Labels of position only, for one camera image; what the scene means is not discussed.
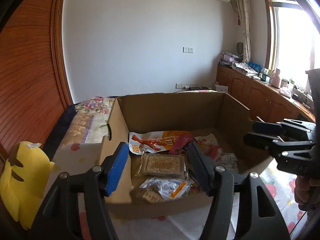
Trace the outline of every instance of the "yellow plush toy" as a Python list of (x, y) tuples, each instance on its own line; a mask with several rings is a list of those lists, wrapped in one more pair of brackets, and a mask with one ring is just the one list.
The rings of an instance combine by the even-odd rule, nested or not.
[(41, 205), (54, 163), (39, 147), (26, 141), (19, 144), (17, 160), (23, 167), (11, 166), (9, 160), (5, 163), (0, 177), (0, 195), (13, 219), (20, 221), (22, 227), (28, 230)]

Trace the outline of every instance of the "blue foam pad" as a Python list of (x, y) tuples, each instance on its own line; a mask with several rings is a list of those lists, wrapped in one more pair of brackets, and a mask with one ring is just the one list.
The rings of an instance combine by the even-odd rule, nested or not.
[(110, 196), (111, 193), (114, 192), (118, 187), (118, 183), (122, 175), (122, 172), (124, 170), (124, 166), (127, 162), (128, 156), (129, 156), (129, 146), (126, 143), (124, 143), (108, 173), (108, 183), (105, 188), (105, 192), (107, 193), (107, 196)]

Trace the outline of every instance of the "pink thermos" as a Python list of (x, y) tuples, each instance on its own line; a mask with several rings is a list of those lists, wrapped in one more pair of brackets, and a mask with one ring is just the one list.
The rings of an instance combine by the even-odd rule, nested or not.
[(276, 69), (274, 70), (272, 73), (272, 83), (271, 85), (276, 87), (276, 88), (280, 88), (280, 84), (281, 84), (281, 78), (280, 78), (280, 69)]

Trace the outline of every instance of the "white snack packet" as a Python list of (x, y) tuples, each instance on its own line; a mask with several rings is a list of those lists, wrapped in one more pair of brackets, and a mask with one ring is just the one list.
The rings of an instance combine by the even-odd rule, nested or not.
[(191, 181), (184, 179), (164, 179), (152, 177), (141, 184), (140, 188), (156, 185), (159, 194), (165, 200), (174, 200), (180, 198), (185, 192), (190, 190)]

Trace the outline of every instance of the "curtain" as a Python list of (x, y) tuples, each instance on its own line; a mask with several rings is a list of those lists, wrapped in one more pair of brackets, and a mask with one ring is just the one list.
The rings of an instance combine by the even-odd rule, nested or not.
[(248, 63), (251, 61), (251, 42), (250, 42), (250, 19), (251, 9), (250, 0), (236, 0), (239, 10), (240, 22), (243, 30), (244, 37), (244, 53), (243, 61)]

